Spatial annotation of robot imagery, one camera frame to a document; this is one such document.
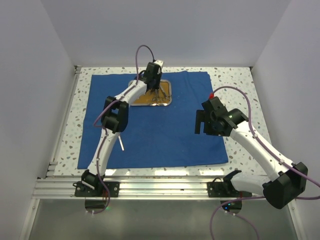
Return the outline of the blue surgical cloth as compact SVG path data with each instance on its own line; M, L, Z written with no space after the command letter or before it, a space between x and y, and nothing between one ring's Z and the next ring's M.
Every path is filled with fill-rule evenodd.
M107 97L124 91L132 74L93 75L77 167L86 169L98 146L101 129L93 123ZM162 75L172 87L168 106L131 106L128 124L115 142L107 166L110 169L189 167L225 164L228 156L221 136L195 134L196 111L212 92L207 72L170 72Z

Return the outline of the steel scalpel handle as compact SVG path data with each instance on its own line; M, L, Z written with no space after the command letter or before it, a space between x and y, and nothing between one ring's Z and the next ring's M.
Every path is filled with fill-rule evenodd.
M119 140L119 143L120 143L121 150L122 150L122 151L125 151L125 148L124 148L124 144L123 144L121 135L118 136L118 140Z

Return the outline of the steel forceps with ring handles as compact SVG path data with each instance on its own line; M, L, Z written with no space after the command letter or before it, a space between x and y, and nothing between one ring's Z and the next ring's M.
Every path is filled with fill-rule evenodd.
M151 101L153 103L159 103L162 101L162 98L160 97L160 93L156 93L155 89L153 90L153 93L150 95L152 96Z

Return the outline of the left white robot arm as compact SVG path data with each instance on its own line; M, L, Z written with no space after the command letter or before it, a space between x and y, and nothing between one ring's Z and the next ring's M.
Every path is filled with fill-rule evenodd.
M128 125L130 106L147 91L159 88L163 65L162 60L149 62L143 75L138 75L123 92L107 97L97 118L101 121L100 140L91 163L81 176L81 183L92 196L103 193L107 163L116 140Z

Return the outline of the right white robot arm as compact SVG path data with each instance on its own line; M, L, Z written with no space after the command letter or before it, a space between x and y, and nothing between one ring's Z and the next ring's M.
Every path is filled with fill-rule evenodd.
M255 128L249 127L249 118L239 109L230 111L215 96L196 111L195 133L201 130L209 136L230 137L257 161L266 175L250 175L234 170L223 179L207 183L209 197L265 197L276 209L282 209L305 191L308 168L302 162L294 163L283 156Z

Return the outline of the steel tray with orange mat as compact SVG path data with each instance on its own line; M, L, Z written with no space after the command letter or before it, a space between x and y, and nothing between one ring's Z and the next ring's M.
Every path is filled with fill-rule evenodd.
M150 89L144 95L140 96L132 106L168 106L173 100L172 85L168 80L161 79L159 89Z

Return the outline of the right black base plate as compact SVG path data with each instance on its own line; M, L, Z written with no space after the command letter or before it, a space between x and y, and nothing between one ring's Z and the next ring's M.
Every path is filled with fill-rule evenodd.
M216 177L214 180L206 183L207 194L209 198L244 198L252 197L252 193L236 190L230 179Z

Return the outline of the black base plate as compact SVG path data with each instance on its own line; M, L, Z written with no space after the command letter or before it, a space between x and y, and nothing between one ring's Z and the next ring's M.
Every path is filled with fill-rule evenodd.
M207 194L209 198L244 198L252 197L252 193L236 190L230 179L216 177L214 180L206 183Z
M104 184L107 186L109 190L109 194L106 188L99 183L98 189L93 189L89 186L86 186L81 181L74 182L72 184L75 187L75 197L85 197L85 198L94 198L94 197L111 197L117 198L119 196L120 191L120 182L117 181L105 181Z

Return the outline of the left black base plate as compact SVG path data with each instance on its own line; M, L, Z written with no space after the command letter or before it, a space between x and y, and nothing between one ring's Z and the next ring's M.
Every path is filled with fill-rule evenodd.
M72 184L75 187L75 197L85 197L85 198L94 198L94 197L111 197L117 198L119 196L120 191L120 182L117 181L105 181L104 184L107 186L109 190L109 194L106 188L99 183L98 189L93 189L89 186L86 186L81 181L74 182Z

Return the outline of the aluminium rail frame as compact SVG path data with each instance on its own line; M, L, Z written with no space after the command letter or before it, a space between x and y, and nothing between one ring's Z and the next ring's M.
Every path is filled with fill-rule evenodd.
M234 140L226 138L228 163L221 165L108 169L120 184L119 196L102 213L85 210L75 197L77 169L89 87L93 75L131 74L132 67L77 67L73 95L54 159L45 179L36 182L29 240L299 240L296 204L277 210L265 200L246 200L239 214L217 209L207 182L233 170L261 175L262 168Z

